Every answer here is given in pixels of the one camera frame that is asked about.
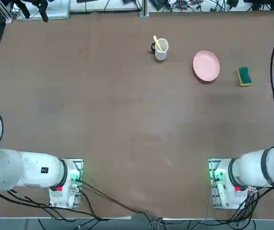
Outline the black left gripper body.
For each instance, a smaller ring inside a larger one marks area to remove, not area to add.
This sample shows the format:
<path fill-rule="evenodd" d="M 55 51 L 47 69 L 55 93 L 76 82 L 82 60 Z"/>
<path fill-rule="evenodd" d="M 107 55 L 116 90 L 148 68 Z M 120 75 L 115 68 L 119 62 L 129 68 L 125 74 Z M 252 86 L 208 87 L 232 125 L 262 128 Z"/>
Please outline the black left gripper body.
<path fill-rule="evenodd" d="M 16 5 L 24 2 L 31 3 L 32 5 L 47 5 L 46 0 L 13 0 L 12 2 L 14 2 Z"/>

